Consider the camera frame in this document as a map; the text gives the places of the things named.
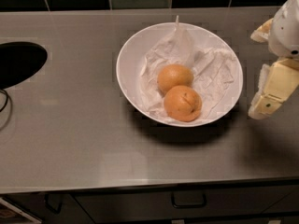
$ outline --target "orange fruit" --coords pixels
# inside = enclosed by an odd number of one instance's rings
[[[199,117],[202,99],[188,86],[175,86],[164,97],[164,109],[173,119],[190,122]]]
[[[193,73],[191,69],[182,64],[169,64],[162,68],[158,74],[158,87],[163,94],[178,85],[191,86]]]

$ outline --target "black oval object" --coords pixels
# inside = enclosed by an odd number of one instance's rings
[[[23,82],[45,64],[47,51],[32,42],[9,42],[0,45],[0,89]]]

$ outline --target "crumpled paper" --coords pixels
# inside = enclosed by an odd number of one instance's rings
[[[171,63],[180,63],[192,69],[192,87],[203,102],[199,119],[205,119],[221,100],[235,80],[236,57],[228,49],[199,48],[178,18],[174,32],[163,37],[145,55],[140,73],[142,105],[159,120],[172,122],[164,110],[164,96],[159,91],[157,77],[161,69]]]

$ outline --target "gray countertop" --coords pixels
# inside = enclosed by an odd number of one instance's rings
[[[0,113],[0,193],[299,176],[298,93],[267,120],[247,116],[263,63],[276,57],[249,39],[275,7],[1,13],[0,43],[32,41],[50,57],[8,88]],[[124,42],[150,25],[208,29],[235,51],[244,87],[224,118],[176,128],[126,101],[115,66]]]

